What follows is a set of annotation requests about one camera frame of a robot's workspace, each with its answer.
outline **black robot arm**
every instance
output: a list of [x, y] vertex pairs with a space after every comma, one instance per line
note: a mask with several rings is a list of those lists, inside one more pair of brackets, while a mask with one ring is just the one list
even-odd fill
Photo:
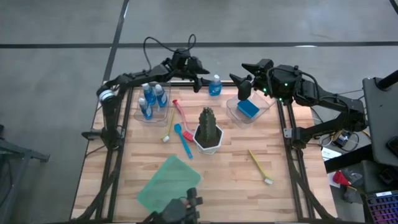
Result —
[[[305, 148], [312, 137], [341, 129], [362, 131], [367, 127], [362, 101], [325, 91], [313, 76], [299, 70], [298, 66], [274, 67], [272, 60], [262, 59], [257, 64], [243, 63], [242, 67], [253, 74], [254, 78], [250, 75], [245, 78], [229, 75], [238, 87], [239, 100], [246, 100], [253, 88], [262, 91], [266, 96], [283, 101], [285, 105], [296, 101], [302, 106], [318, 105], [341, 112], [337, 118], [322, 124], [284, 130], [285, 136], [291, 138], [290, 143], [296, 148]], [[303, 76], [308, 76], [313, 81], [306, 80]]]
[[197, 74], [209, 74], [209, 71], [202, 67], [197, 57], [190, 55], [189, 50], [177, 49], [172, 58], [165, 59], [150, 71], [124, 73], [106, 82], [96, 92], [102, 106], [104, 128], [83, 132], [83, 137], [88, 140], [101, 138], [108, 149], [117, 149], [121, 143], [120, 133], [117, 129], [117, 108], [129, 88], [149, 82], [164, 83], [176, 77], [193, 81], [193, 91], [198, 92], [203, 84], [208, 84], [210, 81], [198, 78]]

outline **concrete floor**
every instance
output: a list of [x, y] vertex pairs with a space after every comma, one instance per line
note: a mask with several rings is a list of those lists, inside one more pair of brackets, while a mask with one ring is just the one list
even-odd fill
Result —
[[[112, 43], [123, 0], [2, 0], [0, 44]], [[120, 43], [163, 42], [369, 42], [398, 41], [398, 15], [389, 0], [130, 0]], [[47, 164], [32, 161], [13, 221], [47, 223], [69, 219], [90, 128], [95, 91], [110, 49], [1, 49], [0, 123], [4, 137], [50, 153]], [[213, 74], [246, 75], [241, 63], [271, 58], [299, 65], [328, 91], [361, 88], [365, 77], [396, 70], [397, 47], [196, 48], [191, 53]], [[152, 64], [170, 52], [149, 49]], [[141, 49], [118, 49], [111, 77], [147, 68]], [[348, 96], [356, 98], [362, 93]], [[334, 111], [316, 108], [322, 119]], [[360, 134], [361, 143], [367, 144]], [[361, 221], [362, 208], [344, 203], [339, 217]]]

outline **blue water bottle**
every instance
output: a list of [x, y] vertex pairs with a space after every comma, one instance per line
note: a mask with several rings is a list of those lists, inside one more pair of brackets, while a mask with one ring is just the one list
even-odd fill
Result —
[[167, 94], [161, 85], [156, 84], [155, 93], [156, 93], [156, 98], [157, 98], [157, 102], [158, 102], [159, 106], [160, 107], [166, 106], [167, 105]]
[[218, 96], [221, 93], [221, 88], [223, 84], [220, 81], [218, 75], [214, 75], [213, 81], [209, 84], [209, 94], [210, 96]]
[[152, 87], [148, 83], [142, 84], [144, 89], [144, 97], [149, 105], [154, 105], [156, 102], [156, 95]]
[[148, 105], [147, 101], [144, 98], [139, 98], [138, 104], [145, 119], [151, 119], [153, 114], [152, 107]]

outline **clear plastic bin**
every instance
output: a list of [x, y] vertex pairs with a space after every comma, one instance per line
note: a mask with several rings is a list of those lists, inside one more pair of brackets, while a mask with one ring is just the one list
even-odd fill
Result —
[[238, 100], [238, 96], [234, 96], [226, 102], [227, 115], [242, 129], [249, 128], [251, 123], [253, 123], [253, 121], [260, 117], [270, 107], [270, 104], [256, 92], [252, 92], [248, 100], [259, 108], [257, 114], [252, 118], [248, 118], [238, 109], [238, 103], [240, 102], [240, 100]]
[[[154, 105], [151, 105], [153, 113], [154, 113], [152, 115], [152, 119], [145, 119], [144, 115], [141, 112], [139, 104], [137, 103], [137, 110], [134, 113], [134, 118], [138, 121], [142, 121], [142, 124], [145, 126], [166, 127], [168, 125], [168, 119], [169, 119], [167, 114], [169, 112], [170, 104], [172, 103], [170, 101], [171, 84], [170, 84], [170, 82], [168, 82], [168, 83], [157, 83], [157, 82], [149, 83], [150, 87], [154, 91], [155, 91], [156, 84], [159, 84], [163, 87], [165, 94], [167, 95], [167, 105], [161, 108], [156, 99], [156, 103]], [[145, 98], [144, 90], [142, 89], [142, 87], [138, 87], [138, 88], [141, 88], [141, 90], [139, 92], [139, 98], [141, 98], [141, 97]]]

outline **wooden table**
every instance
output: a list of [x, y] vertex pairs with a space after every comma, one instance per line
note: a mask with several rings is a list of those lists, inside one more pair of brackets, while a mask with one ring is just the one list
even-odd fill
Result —
[[[213, 155], [201, 154], [194, 143], [188, 143], [193, 154], [193, 160], [189, 160], [174, 131], [170, 133], [170, 141], [163, 143], [160, 137], [167, 127], [148, 127], [134, 119], [138, 94], [139, 90], [134, 90], [116, 199], [115, 222], [141, 222], [148, 216], [148, 211], [137, 201], [136, 196], [171, 154], [175, 154], [202, 177], [197, 186], [198, 196], [203, 197], [204, 201], [203, 205], [197, 207], [201, 222], [297, 220], [276, 104], [250, 128], [241, 129], [226, 114], [226, 101], [237, 94], [235, 87], [224, 87], [217, 97], [209, 96], [205, 87], [199, 93], [194, 93], [192, 87], [173, 87], [172, 100], [178, 99], [190, 128], [196, 127], [202, 108], [208, 106], [213, 109], [217, 124], [224, 131], [222, 147]], [[261, 97], [270, 104], [273, 102], [270, 98]], [[310, 108], [296, 104], [293, 107], [297, 126], [313, 125]], [[287, 111], [285, 118], [289, 127]], [[174, 123], [181, 121], [176, 110]], [[93, 127], [103, 127], [101, 112], [96, 114]], [[101, 140], [90, 142], [88, 152], [102, 144]], [[274, 184], [266, 185], [262, 181], [248, 149], [256, 155], [267, 175], [274, 179]], [[319, 147], [308, 145], [303, 152], [312, 192], [327, 211], [336, 217]], [[105, 155], [106, 149], [102, 149], [85, 159], [72, 218], [78, 217], [98, 193]], [[300, 194], [300, 198], [305, 209], [303, 194]], [[107, 204], [108, 198], [105, 199], [105, 211], [108, 209]]]

